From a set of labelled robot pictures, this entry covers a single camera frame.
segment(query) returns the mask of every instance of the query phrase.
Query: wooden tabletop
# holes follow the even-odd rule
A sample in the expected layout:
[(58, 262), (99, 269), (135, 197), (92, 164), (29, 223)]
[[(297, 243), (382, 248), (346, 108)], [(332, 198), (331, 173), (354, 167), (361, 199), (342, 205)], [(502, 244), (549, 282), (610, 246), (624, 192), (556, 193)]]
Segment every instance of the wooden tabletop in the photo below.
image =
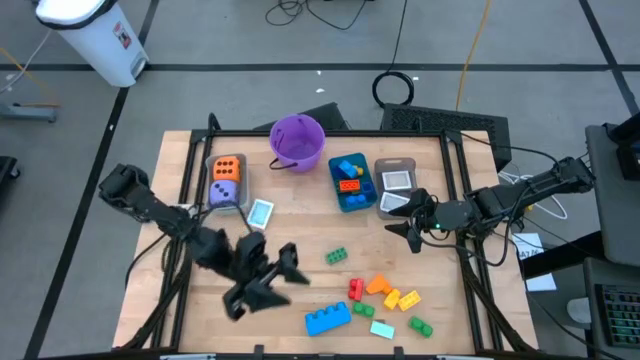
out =
[[(484, 132), (469, 134), (485, 139)], [(152, 189), (156, 196), (175, 204), (182, 181), (190, 133), (169, 131), (164, 135)], [(200, 159), (202, 147), (198, 150)], [(465, 139), (465, 154), (473, 188), (498, 183), (490, 148)], [(455, 150), (450, 146), (457, 193), (462, 193)], [(412, 254), (404, 239), (384, 229), (373, 207), (344, 214), (340, 211), (327, 162), (330, 158), (362, 152), (373, 171), (375, 160), (389, 157), (412, 157), (416, 160), (418, 186), (426, 188), (441, 201), (448, 199), (442, 153), (436, 138), (329, 137), (322, 159), (316, 168), (304, 174), (270, 171), (274, 155), (266, 137), (216, 137), (212, 154), (244, 153), (250, 172), (252, 198), (275, 204), (265, 231), (267, 252), (277, 258), (277, 250), (287, 242), (295, 242), (300, 257), (299, 268), (311, 279), (310, 286), (274, 281), (277, 291), (287, 294), (291, 306), (246, 314), (238, 322), (225, 315), (221, 296), (232, 282), (212, 271), (193, 267), (182, 330), (182, 352), (253, 352), (255, 344), (263, 344), (268, 353), (384, 353), (403, 346), (408, 354), (472, 354), (473, 343), (467, 315), (463, 283), (457, 255), (451, 249), (423, 246), (420, 254)], [(194, 168), (190, 196), (195, 193), (199, 160)], [(246, 232), (239, 216), (210, 216), (205, 222), (212, 228), (224, 227), (232, 244)], [(136, 252), (142, 251), (160, 235), (154, 224), (143, 225)], [(447, 239), (453, 241), (453, 235)], [(489, 259), (500, 257), (503, 239), (493, 236), (485, 242)], [(128, 341), (156, 305), (162, 271), (162, 245), (151, 251), (133, 270), (126, 291), (114, 345)], [(349, 257), (335, 265), (325, 263), (324, 255), (344, 246)], [(489, 268), (497, 306), (511, 325), (530, 345), (537, 348), (524, 284), (520, 277), (516, 251), (509, 244), (509, 256), (499, 268)], [(375, 319), (382, 319), (396, 329), (393, 340), (369, 333), (371, 321), (353, 315), (350, 324), (319, 336), (306, 334), (304, 316), (319, 308), (345, 301), (349, 279), (362, 277), (365, 283), (375, 274), (383, 274), (403, 294), (412, 290), (422, 301), (402, 312), (389, 311), (382, 305), (383, 295), (365, 295), (362, 301), (376, 308)], [(485, 348), (491, 347), (486, 312), (478, 301)], [(168, 311), (165, 339), (174, 310)], [(416, 315), (429, 323), (434, 333), (424, 339), (408, 327)]]

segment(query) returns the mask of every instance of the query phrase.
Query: purple pail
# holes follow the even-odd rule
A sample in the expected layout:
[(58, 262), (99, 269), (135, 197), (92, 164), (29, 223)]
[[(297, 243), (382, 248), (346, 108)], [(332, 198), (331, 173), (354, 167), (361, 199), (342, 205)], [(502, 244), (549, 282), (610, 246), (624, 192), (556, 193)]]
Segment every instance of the purple pail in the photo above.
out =
[[(277, 159), (272, 170), (289, 169), (302, 173), (313, 169), (324, 149), (324, 130), (307, 115), (290, 115), (276, 122), (269, 134), (271, 149)], [(281, 167), (273, 167), (280, 161)]]

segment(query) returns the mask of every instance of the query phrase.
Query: white trash can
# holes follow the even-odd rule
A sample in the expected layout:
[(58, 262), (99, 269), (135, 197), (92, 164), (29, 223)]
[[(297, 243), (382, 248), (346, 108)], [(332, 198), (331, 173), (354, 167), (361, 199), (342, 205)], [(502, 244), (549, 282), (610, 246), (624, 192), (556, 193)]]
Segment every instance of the white trash can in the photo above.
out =
[(135, 84), (149, 61), (117, 0), (41, 0), (36, 16), (113, 86)]

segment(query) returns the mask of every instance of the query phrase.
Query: bucket handle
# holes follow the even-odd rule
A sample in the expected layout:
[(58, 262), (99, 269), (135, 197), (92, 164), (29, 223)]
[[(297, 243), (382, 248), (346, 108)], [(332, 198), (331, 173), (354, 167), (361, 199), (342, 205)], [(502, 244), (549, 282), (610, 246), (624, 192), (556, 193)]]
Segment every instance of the bucket handle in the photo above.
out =
[(285, 165), (285, 166), (281, 166), (279, 168), (274, 168), (273, 164), (276, 163), (276, 161), (278, 161), (278, 158), (273, 159), (273, 161), (271, 162), (271, 164), (269, 164), (269, 169), (271, 170), (284, 170), (284, 169), (288, 169), (288, 168), (292, 168), (294, 166), (298, 166), (297, 162), (294, 162), (293, 164), (289, 164), (289, 165)]

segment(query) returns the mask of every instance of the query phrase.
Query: gray floor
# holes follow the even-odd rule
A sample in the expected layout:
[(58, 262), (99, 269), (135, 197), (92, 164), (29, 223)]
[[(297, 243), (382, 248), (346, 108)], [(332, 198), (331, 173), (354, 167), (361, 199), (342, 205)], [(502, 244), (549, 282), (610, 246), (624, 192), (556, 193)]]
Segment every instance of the gray floor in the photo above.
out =
[[(287, 27), (265, 23), (276, 1), (160, 0), (145, 48), (154, 64), (384, 63), (391, 58), (400, 1), (367, 4), (346, 32), (303, 14)], [(611, 49), (621, 64), (640, 63), (640, 25), (633, 0), (591, 0)], [(120, 1), (135, 29), (150, 0)], [(348, 23), (357, 0), (313, 1), (317, 13)], [(464, 62), (483, 2), (409, 0), (399, 63)], [(24, 61), (44, 35), (28, 1), (12, 1), (0, 13), (0, 46)], [(0, 58), (0, 64), (8, 63)], [(37, 64), (83, 64), (57, 34)], [(577, 0), (495, 0), (474, 63), (606, 64)], [(223, 128), (248, 129), (284, 115), (336, 101), (354, 128), (375, 129), (382, 111), (370, 95), (376, 71), (147, 72), (129, 91), (104, 171), (132, 163), (153, 175), (165, 130), (202, 128), (210, 111)], [(0, 72), (4, 81), (9, 72)], [(62, 104), (56, 124), (0, 120), (0, 154), (20, 160), (23, 175), (0, 209), (0, 354), (24, 355), (44, 297), (87, 183), (118, 89), (91, 71), (37, 71)], [(407, 71), (417, 77), (414, 105), (453, 109), (459, 72)], [(625, 73), (640, 94), (640, 74)], [(385, 80), (381, 96), (402, 101), (402, 84)], [(43, 101), (29, 81), (0, 100)], [(511, 142), (557, 157), (585, 152), (584, 127), (629, 116), (618, 86), (606, 72), (471, 72), (460, 110), (509, 118)], [(548, 161), (515, 152), (523, 173)], [(534, 211), (531, 217), (573, 239), (595, 230), (593, 194), (560, 196), (569, 220)], [(123, 278), (139, 227), (93, 201), (55, 309), (41, 355), (110, 348), (124, 293)], [(529, 227), (525, 231), (537, 231)], [(541, 233), (547, 244), (560, 244)], [(560, 291), (539, 301), (568, 325), (566, 300), (583, 294), (580, 269), (554, 274)], [(561, 333), (532, 307), (541, 348), (583, 355), (584, 347)]]

